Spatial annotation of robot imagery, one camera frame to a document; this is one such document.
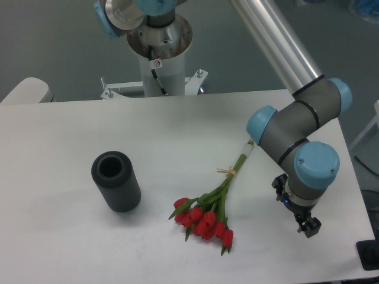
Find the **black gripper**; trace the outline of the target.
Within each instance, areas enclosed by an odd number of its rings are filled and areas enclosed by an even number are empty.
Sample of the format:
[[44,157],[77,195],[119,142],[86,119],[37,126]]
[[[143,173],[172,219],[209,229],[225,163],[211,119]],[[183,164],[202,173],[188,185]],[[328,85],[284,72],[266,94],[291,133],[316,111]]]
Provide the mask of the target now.
[[322,226],[322,223],[311,215],[314,202],[298,198],[292,192],[286,192],[285,185],[287,179],[287,174],[283,173],[273,180],[272,187],[275,189],[277,195],[276,200],[282,202],[294,214],[299,224],[298,232],[303,232],[307,238],[310,238],[316,235]]

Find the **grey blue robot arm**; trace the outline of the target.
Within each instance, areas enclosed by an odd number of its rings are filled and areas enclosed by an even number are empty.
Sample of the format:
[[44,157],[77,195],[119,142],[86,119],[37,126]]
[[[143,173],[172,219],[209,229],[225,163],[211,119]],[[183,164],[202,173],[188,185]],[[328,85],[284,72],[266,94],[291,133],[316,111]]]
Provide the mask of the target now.
[[[191,44],[192,30],[176,13],[179,1],[96,1],[94,9],[111,37],[127,36],[143,59],[146,96],[183,95],[189,83],[178,61]],[[308,137],[349,108],[351,90],[340,79],[326,79],[274,1],[234,1],[272,67],[293,96],[282,110],[264,106],[249,119],[252,140],[283,170],[273,187],[306,237],[318,233],[311,210],[335,180],[339,156]]]

